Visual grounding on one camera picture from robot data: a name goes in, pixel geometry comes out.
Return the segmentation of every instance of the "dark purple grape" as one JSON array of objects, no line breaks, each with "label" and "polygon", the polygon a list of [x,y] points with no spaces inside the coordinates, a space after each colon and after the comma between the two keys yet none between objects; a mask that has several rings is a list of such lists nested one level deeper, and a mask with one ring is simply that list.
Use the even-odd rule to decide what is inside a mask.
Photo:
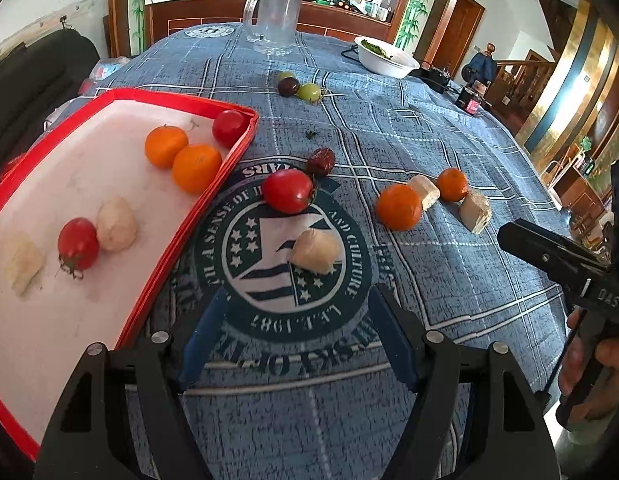
[{"label": "dark purple grape", "polygon": [[336,155],[329,148],[319,148],[308,159],[307,172],[318,176],[326,176],[334,169]]},{"label": "dark purple grape", "polygon": [[278,92],[283,97],[292,97],[299,91],[301,84],[295,77],[285,77],[278,82]]}]

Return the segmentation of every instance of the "red tray rim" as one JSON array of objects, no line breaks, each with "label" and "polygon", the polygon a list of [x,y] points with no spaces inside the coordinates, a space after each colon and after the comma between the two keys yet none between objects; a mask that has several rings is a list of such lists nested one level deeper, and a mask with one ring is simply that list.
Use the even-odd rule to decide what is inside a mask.
[{"label": "red tray rim", "polygon": [[[115,101],[137,101],[165,108],[172,108],[182,112],[201,115],[202,107],[206,111],[212,108],[212,115],[216,118],[218,113],[223,110],[236,110],[250,118],[247,130],[238,139],[230,152],[223,160],[219,173],[214,178],[212,184],[194,203],[183,223],[177,229],[167,248],[158,259],[154,271],[150,275],[145,287],[141,292],[136,304],[131,310],[121,335],[116,342],[115,349],[127,346],[134,341],[141,329],[144,319],[152,307],[160,287],[167,278],[170,269],[176,263],[176,259],[183,249],[187,238],[196,226],[199,218],[203,215],[209,204],[214,199],[222,183],[234,169],[237,162],[247,150],[248,146],[256,135],[256,123],[258,113],[252,108],[247,108],[233,103],[214,101],[202,97],[176,94],[170,92],[153,92],[136,88],[117,88],[110,89],[104,94],[93,98],[90,102],[80,107],[76,112],[67,117],[62,123],[55,127],[47,136],[43,137],[37,145],[33,146],[21,161],[6,175],[0,182],[0,212],[9,201],[10,197],[18,189],[18,186],[32,173],[34,168],[58,145],[69,136],[80,125],[85,123],[96,113],[112,104]],[[38,443],[14,418],[10,410],[0,400],[0,424],[6,433],[14,440],[20,450],[33,462],[39,451]]]}]

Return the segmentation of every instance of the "glass pitcher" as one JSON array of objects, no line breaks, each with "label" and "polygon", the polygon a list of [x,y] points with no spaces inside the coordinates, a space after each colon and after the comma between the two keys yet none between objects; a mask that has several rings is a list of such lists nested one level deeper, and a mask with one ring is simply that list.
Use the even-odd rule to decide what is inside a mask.
[{"label": "glass pitcher", "polygon": [[[254,7],[260,1],[256,25],[250,27]],[[303,0],[247,0],[243,23],[247,24],[248,40],[254,50],[263,54],[289,54],[296,41],[296,25]]]}]

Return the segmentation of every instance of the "hand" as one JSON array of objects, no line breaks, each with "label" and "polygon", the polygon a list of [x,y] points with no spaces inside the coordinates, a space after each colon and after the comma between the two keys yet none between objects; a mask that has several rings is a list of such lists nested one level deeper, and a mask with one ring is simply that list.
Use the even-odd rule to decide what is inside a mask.
[{"label": "hand", "polygon": [[[580,315],[581,309],[577,307],[567,318],[567,326],[570,329],[574,329]],[[570,422],[603,418],[619,404],[619,338],[606,339],[598,343],[595,355],[598,362],[613,369],[612,373],[605,386],[595,396],[573,407]],[[583,376],[586,366],[585,348],[581,339],[576,336],[567,349],[558,375],[558,387],[563,395],[568,396],[572,392]]]}]

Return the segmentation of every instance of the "blue tablecloth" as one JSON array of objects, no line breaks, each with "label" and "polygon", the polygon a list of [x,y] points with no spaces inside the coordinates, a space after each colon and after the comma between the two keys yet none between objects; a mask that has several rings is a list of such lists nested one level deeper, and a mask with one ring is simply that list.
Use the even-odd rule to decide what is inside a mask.
[{"label": "blue tablecloth", "polygon": [[[285,57],[255,52],[235,23],[180,31],[72,104],[134,86],[252,107],[256,138],[174,267],[145,334],[166,328],[221,280],[230,313],[198,387],[183,404],[219,480],[378,478],[394,452],[414,396],[387,363],[366,315],[371,283],[396,286],[403,308],[457,342],[510,346],[531,387],[547,381],[565,338],[560,288],[501,251],[496,234],[524,218],[564,232],[528,158],[490,114],[471,117],[421,81],[374,75],[344,59],[347,43],[298,34]],[[276,92],[292,70],[329,95],[319,105]],[[320,146],[337,166],[315,205],[282,219],[260,203],[267,174],[304,166]],[[409,232],[389,232],[374,215],[379,192],[411,176],[461,168],[489,198],[482,234],[437,202]],[[316,276],[286,264],[308,226],[331,229],[345,258]],[[130,420],[144,471],[154,469],[136,394]],[[466,391],[449,428],[440,473],[455,464]]]}]

